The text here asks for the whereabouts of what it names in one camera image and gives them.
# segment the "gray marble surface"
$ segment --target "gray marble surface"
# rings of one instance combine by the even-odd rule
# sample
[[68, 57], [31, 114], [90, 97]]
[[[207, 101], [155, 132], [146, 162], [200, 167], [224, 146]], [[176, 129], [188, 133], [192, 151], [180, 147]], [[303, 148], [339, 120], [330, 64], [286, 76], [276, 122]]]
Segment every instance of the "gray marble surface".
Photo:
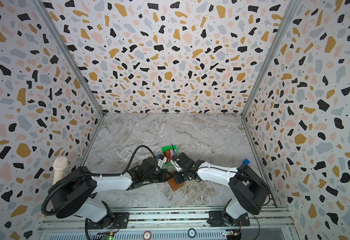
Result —
[[[121, 172], [135, 148], [146, 145], [155, 154], [174, 144], [194, 161], [239, 167], [244, 159], [259, 174], [239, 114], [131, 114], [108, 113], [85, 162], [96, 172]], [[139, 149], [131, 167], [150, 156]], [[168, 183], [138, 189], [99, 192], [96, 199], [110, 207], [222, 206], [234, 198], [232, 191], [209, 181], [187, 181], [177, 191]]]

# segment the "round label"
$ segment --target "round label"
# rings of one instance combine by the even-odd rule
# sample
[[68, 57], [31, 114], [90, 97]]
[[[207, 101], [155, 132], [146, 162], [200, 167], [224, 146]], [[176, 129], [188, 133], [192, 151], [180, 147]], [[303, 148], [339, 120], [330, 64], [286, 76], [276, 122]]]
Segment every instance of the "round label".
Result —
[[197, 235], [197, 232], [195, 231], [195, 229], [190, 228], [190, 229], [188, 230], [188, 237], [194, 238], [194, 237], [196, 237], [196, 235]]
[[150, 240], [151, 239], [151, 232], [150, 231], [144, 232], [143, 239], [144, 240]]

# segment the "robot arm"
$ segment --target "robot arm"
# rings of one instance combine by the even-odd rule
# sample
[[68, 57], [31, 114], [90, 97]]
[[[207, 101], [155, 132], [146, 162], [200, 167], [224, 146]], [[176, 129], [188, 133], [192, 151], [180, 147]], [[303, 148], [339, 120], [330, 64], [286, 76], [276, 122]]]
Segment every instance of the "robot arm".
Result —
[[[174, 174], [161, 168], [165, 161], [164, 156], [144, 159], [141, 165], [133, 167], [123, 175], [93, 174], [87, 167], [79, 167], [48, 190], [51, 194], [57, 186], [67, 182], [67, 179], [85, 175], [54, 191], [50, 199], [56, 217], [75, 215], [99, 222], [112, 217], [112, 213], [105, 202], [91, 199], [91, 194], [106, 190], [131, 190], [145, 184], [166, 182], [172, 177], [177, 184], [197, 179], [230, 187], [236, 199], [230, 201], [223, 210], [223, 219], [227, 224], [234, 225], [246, 212], [259, 214], [269, 193], [269, 187], [249, 166], [242, 164], [239, 168], [229, 168], [212, 165], [203, 160], [194, 162], [185, 153], [173, 156], [172, 159], [177, 168]], [[244, 185], [243, 181], [247, 180], [249, 184]]]

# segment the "green container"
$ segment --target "green container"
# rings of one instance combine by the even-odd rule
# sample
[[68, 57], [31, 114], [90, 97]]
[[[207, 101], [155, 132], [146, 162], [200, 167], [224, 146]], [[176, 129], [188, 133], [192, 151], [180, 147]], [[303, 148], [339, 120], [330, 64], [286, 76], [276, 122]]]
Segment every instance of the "green container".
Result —
[[[175, 149], [176, 154], [178, 154], [178, 150], [177, 150], [177, 148], [176, 148], [176, 145], [173, 145], [173, 146], [174, 146], [174, 149]], [[162, 147], [162, 148], [161, 148], [162, 154], [164, 155], [164, 152], [167, 151], [168, 149], [172, 149], [172, 146]], [[165, 166], [170, 166], [170, 165], [172, 165], [172, 163], [167, 163], [167, 164], [165, 163], [164, 165], [165, 165]]]

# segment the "patterned wall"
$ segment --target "patterned wall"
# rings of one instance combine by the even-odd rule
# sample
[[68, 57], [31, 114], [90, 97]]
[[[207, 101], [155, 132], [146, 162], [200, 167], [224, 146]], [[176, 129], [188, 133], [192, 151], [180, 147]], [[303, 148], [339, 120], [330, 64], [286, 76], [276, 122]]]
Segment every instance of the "patterned wall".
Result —
[[0, 1], [0, 240], [35, 236], [54, 159], [75, 168], [98, 119], [33, 7]]
[[304, 1], [245, 116], [302, 239], [350, 239], [350, 0]]
[[285, 0], [46, 0], [105, 112], [241, 112]]

